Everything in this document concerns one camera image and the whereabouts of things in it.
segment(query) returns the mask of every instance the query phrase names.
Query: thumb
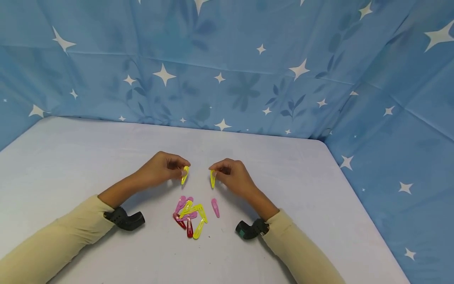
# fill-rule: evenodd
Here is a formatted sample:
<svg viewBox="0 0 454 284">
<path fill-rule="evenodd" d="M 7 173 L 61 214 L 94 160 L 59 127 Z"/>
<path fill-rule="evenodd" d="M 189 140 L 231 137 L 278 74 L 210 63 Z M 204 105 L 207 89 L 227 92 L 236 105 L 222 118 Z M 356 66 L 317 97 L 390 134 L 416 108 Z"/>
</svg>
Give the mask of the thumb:
<svg viewBox="0 0 454 284">
<path fill-rule="evenodd" d="M 225 174 L 225 173 L 222 173 L 222 172 L 218 172 L 218 171 L 215 171 L 213 173 L 213 175 L 216 177 L 217 180 L 219 180 L 220 182 L 222 182 L 223 184 L 227 185 L 228 186 L 228 181 L 230 179 L 230 176 L 228 174 Z"/>
<path fill-rule="evenodd" d="M 170 172 L 171 179 L 179 179 L 188 174 L 187 171 L 182 170 L 182 169 L 170 169 L 169 172 Z"/>
</svg>

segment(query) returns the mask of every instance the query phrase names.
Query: person's left hand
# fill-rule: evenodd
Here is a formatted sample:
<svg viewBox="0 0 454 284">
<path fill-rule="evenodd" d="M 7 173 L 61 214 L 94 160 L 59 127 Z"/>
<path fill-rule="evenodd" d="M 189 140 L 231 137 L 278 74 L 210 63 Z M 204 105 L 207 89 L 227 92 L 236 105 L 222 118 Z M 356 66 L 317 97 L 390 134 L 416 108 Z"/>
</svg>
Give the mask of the person's left hand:
<svg viewBox="0 0 454 284">
<path fill-rule="evenodd" d="M 144 190 L 169 179 L 180 179 L 188 174 L 183 167 L 190 165 L 191 163 L 178 155 L 159 151 L 130 178 L 138 188 Z"/>
</svg>

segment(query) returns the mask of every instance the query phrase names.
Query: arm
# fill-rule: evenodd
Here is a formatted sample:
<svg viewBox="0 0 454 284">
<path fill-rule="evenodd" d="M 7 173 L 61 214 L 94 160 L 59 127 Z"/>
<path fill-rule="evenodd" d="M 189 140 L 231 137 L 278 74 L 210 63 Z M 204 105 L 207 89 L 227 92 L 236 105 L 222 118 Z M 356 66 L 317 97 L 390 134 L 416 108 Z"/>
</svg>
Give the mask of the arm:
<svg viewBox="0 0 454 284">
<path fill-rule="evenodd" d="M 104 218 L 135 193 L 186 174 L 190 163 L 159 152 L 143 167 L 100 195 L 82 202 L 65 216 L 40 229 L 2 260 L 0 283 L 46 283 L 87 244 L 96 243 L 114 226 Z"/>
<path fill-rule="evenodd" d="M 288 267 L 297 283 L 345 284 L 323 252 L 254 184 L 241 161 L 225 159 L 210 169 L 233 193 L 244 198 L 269 225 L 266 244 Z"/>
</svg>

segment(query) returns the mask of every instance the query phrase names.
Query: hair clip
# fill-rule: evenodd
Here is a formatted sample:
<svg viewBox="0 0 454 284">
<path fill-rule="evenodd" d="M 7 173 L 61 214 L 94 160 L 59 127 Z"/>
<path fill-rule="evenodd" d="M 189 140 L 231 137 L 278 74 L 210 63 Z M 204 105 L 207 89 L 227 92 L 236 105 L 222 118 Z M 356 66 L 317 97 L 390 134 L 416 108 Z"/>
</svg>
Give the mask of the hair clip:
<svg viewBox="0 0 454 284">
<path fill-rule="evenodd" d="M 200 217 L 205 221 L 205 223 L 208 223 L 208 219 L 207 219 L 207 216 L 205 215 L 205 210 L 203 209 L 203 205 L 197 204 L 195 207 L 197 208 L 197 211 L 199 212 Z"/>
<path fill-rule="evenodd" d="M 176 213 L 176 212 L 173 213 L 173 219 L 178 223 L 178 225 L 180 225 L 180 227 L 182 227 L 184 230 L 186 230 L 186 226 L 184 225 L 184 222 L 178 221 L 177 217 L 178 217 L 178 213 Z"/>
<path fill-rule="evenodd" d="M 205 222 L 205 219 L 202 218 L 200 220 L 199 226 L 197 227 L 196 231 L 194 232 L 193 238 L 198 239 L 200 237 L 200 234 L 202 233 L 202 228 L 203 228 L 203 223 Z"/>
<path fill-rule="evenodd" d="M 214 170 L 211 170 L 210 172 L 210 180 L 211 180 L 211 188 L 214 189 L 214 184 L 216 182 L 216 177 L 213 175 Z"/>
<path fill-rule="evenodd" d="M 188 177 L 188 174 L 189 174 L 189 167 L 184 166 L 183 170 L 186 171 L 186 175 L 181 177 L 181 185 L 183 185 L 186 182 L 186 178 Z"/>
<path fill-rule="evenodd" d="M 192 213 L 186 214 L 186 215 L 183 216 L 183 218 L 180 218 L 180 217 L 178 216 L 177 222 L 179 222 L 179 221 L 186 221 L 186 219 L 188 219 L 188 218 L 189 218 L 189 219 L 195 219 L 195 218 L 197 218 L 197 211 L 194 211 L 194 212 L 192 212 Z"/>
<path fill-rule="evenodd" d="M 219 218 L 219 207 L 217 206 L 217 200 L 216 198 L 213 198 L 211 200 L 211 206 L 213 207 L 214 214 L 216 214 L 216 217 Z"/>
<path fill-rule="evenodd" d="M 191 200 L 186 201 L 186 205 L 184 206 L 183 211 L 181 211 L 181 213 L 180 213 L 180 219 L 182 219 L 183 216 L 186 214 L 190 214 L 192 212 L 197 211 L 197 205 L 194 207 L 191 207 L 191 205 L 192 205 Z"/>
<path fill-rule="evenodd" d="M 178 213 L 178 211 L 183 209 L 185 204 L 186 204 L 186 196 L 182 195 L 180 197 L 180 200 L 178 201 L 177 207 L 175 208 L 175 213 Z"/>
<path fill-rule="evenodd" d="M 188 218 L 188 222 L 186 223 L 186 235 L 188 238 L 192 238 L 194 236 L 194 230 L 192 229 L 192 222 L 191 219 Z"/>
</svg>

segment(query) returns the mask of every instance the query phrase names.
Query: wrist strap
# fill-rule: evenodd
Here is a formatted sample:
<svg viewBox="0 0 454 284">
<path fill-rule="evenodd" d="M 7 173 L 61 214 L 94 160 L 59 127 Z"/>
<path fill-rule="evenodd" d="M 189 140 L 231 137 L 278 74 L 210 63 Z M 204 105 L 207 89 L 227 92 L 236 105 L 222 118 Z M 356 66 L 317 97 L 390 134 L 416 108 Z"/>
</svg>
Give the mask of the wrist strap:
<svg viewBox="0 0 454 284">
<path fill-rule="evenodd" d="M 122 207 L 118 207 L 112 213 L 104 212 L 104 218 L 126 231 L 134 231 L 145 224 L 142 212 L 139 211 L 134 215 L 128 216 Z"/>
</svg>

